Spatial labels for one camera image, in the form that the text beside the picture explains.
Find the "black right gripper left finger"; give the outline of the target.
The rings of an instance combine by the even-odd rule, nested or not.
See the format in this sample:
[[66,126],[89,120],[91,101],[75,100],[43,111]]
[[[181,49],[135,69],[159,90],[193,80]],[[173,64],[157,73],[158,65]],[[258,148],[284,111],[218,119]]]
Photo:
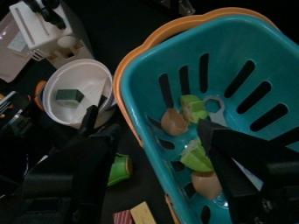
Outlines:
[[30,170],[15,224],[98,224],[119,141],[118,125],[94,130],[98,114],[90,106],[70,146]]

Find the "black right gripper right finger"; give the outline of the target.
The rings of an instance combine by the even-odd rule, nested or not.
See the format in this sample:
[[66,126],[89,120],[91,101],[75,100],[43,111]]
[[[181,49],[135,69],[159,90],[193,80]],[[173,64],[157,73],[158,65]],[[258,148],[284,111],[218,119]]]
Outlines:
[[299,224],[299,153],[215,122],[198,135],[234,224]]

